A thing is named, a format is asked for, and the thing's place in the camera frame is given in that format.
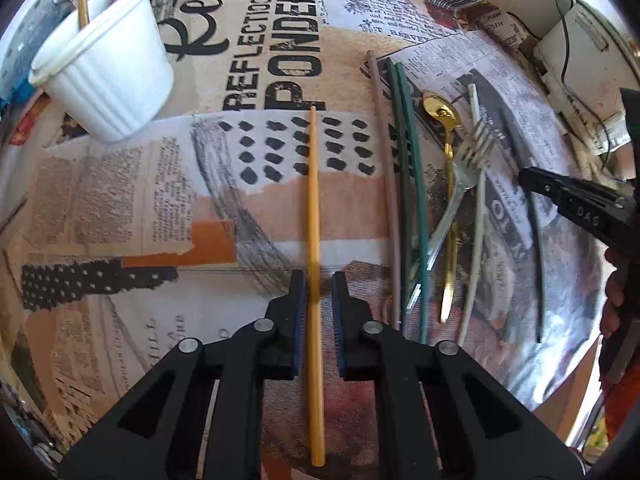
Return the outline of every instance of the silver fork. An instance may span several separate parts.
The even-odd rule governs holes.
[[[483,121],[476,124],[474,132],[460,144],[458,152],[453,158],[453,172],[456,179],[456,187],[453,198],[449,200],[447,209],[429,240],[429,251],[427,252],[428,270],[431,270],[431,267],[433,267],[436,261],[444,238],[460,207],[462,197],[467,191],[478,184],[480,171],[491,154],[495,137],[492,136],[490,130],[484,126]]]

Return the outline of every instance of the fork tines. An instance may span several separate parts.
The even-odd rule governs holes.
[[[495,137],[490,128],[480,121],[474,127],[473,133],[460,144],[454,162],[478,170],[484,166],[494,146]]]

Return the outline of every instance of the white cup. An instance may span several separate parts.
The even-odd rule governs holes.
[[[89,24],[67,16],[40,47],[29,83],[42,86],[101,142],[125,139],[158,113],[174,70],[149,0],[89,0]]]

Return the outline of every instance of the orange rectangle print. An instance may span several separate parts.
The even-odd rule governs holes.
[[[193,247],[183,253],[123,256],[123,267],[189,267],[206,264],[232,264],[236,261],[236,227],[231,220],[194,220],[191,224]]]

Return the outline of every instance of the finger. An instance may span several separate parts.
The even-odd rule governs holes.
[[[619,273],[618,270],[614,270],[607,280],[607,285],[604,287],[605,295],[615,306],[620,306],[625,301],[625,293],[620,285]]]
[[[616,251],[614,251],[611,247],[608,247],[607,250],[604,251],[604,259],[607,260],[614,267],[617,267]]]
[[[613,304],[607,300],[602,309],[602,320],[600,321],[600,332],[607,338],[620,328],[620,317]]]

